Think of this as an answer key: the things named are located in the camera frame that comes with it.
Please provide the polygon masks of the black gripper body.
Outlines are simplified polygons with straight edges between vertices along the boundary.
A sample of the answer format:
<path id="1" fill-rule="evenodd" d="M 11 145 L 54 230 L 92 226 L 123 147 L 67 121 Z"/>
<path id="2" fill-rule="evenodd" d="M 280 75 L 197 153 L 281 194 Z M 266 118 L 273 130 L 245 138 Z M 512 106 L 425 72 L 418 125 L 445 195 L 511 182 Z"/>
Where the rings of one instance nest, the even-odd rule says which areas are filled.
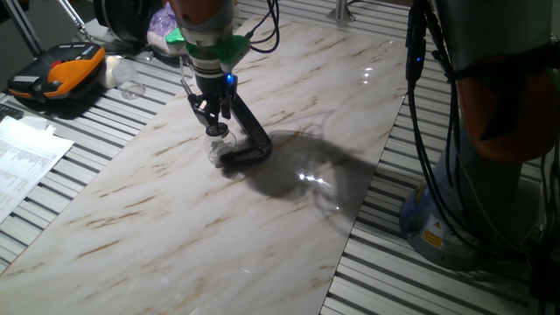
<path id="1" fill-rule="evenodd" d="M 203 100 L 211 101 L 228 95 L 229 99 L 233 101 L 237 96 L 238 77 L 234 74 L 223 73 L 213 78 L 196 75 L 195 80 Z"/>

